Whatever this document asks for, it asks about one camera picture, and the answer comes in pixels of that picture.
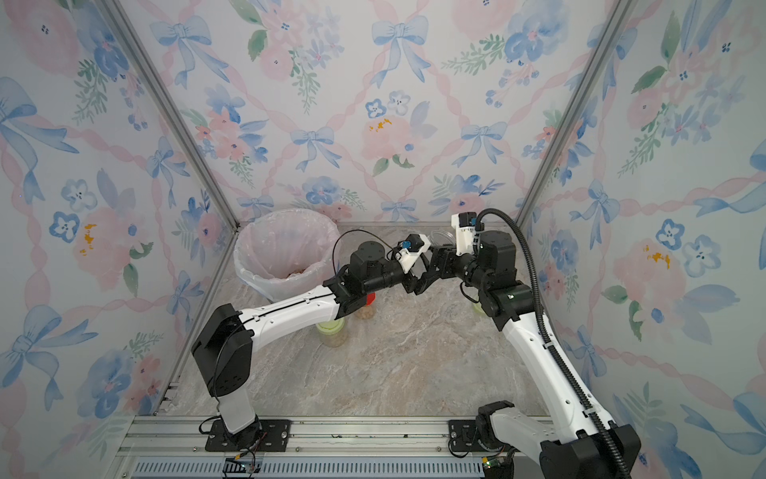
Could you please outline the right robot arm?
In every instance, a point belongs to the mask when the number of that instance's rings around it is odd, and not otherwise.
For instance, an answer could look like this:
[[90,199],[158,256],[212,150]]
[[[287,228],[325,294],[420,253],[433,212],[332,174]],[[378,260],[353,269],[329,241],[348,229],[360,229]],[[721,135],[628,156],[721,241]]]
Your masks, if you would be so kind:
[[628,478],[640,452],[640,439],[620,426],[592,396],[550,327],[533,289],[517,278],[516,246],[505,232],[484,232],[478,239],[430,249],[425,275],[460,279],[478,291],[485,315],[516,349],[548,408],[544,424],[509,401],[479,408],[472,444],[533,459],[547,478]]

